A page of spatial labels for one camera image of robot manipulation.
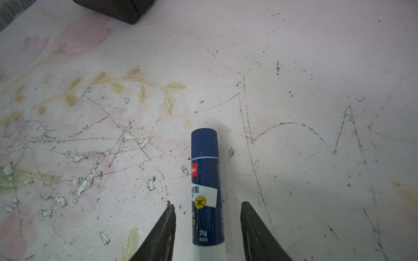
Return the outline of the blue glue stick cap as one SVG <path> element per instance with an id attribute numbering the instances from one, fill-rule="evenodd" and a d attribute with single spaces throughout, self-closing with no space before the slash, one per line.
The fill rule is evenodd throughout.
<path id="1" fill-rule="evenodd" d="M 191 159 L 219 158 L 217 132 L 211 128 L 196 129 L 191 133 Z"/>

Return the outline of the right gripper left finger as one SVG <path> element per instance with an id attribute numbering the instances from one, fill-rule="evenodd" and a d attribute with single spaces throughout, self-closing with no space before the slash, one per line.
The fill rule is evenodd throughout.
<path id="1" fill-rule="evenodd" d="M 175 207 L 169 203 L 130 261 L 171 261 L 176 231 Z"/>

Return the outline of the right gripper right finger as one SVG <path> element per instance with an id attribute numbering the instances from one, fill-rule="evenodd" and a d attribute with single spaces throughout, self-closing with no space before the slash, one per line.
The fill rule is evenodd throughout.
<path id="1" fill-rule="evenodd" d="M 292 261 L 247 201 L 241 204 L 241 229 L 246 261 Z"/>

